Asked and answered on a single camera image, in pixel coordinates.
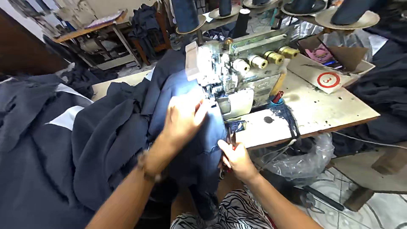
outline red circle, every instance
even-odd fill
[[[335,82],[334,84],[332,84],[331,86],[322,85],[322,84],[321,84],[321,77],[322,77],[323,75],[333,75],[333,76],[335,76],[336,82]],[[321,87],[323,87],[323,88],[333,88],[333,87],[337,86],[340,81],[341,81],[341,78],[338,76],[338,74],[333,73],[333,72],[322,73],[322,74],[320,74],[320,75],[318,76],[318,79],[317,79],[318,84],[321,85]]]

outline zebra print clothing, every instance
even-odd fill
[[[189,213],[178,216],[171,229],[274,229],[261,207],[242,190],[228,193],[219,205],[218,220],[208,225]]]

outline bracelet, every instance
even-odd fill
[[[145,163],[146,163],[146,156],[147,156],[147,152],[148,151],[143,151],[143,153],[139,154],[137,156],[137,165],[136,168],[138,170],[143,171],[144,173],[144,179],[147,181],[151,181],[153,183],[157,183],[161,181],[161,174],[149,174],[148,172],[146,172],[145,170]]]

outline hand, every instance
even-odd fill
[[[168,144],[181,150],[198,132],[208,109],[207,101],[194,91],[172,97],[162,131]]]
[[[226,155],[223,156],[223,162],[233,170],[239,180],[248,183],[259,174],[242,143],[238,143],[235,150],[224,140],[219,140],[218,145]]]

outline wall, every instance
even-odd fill
[[[24,18],[10,5],[7,0],[0,1],[0,8],[43,42],[42,29],[35,21],[30,18]]]
[[[138,9],[141,4],[152,6],[156,0],[86,0],[95,11],[97,18],[103,18],[116,13],[121,9],[128,9],[127,17],[132,17],[133,10]]]

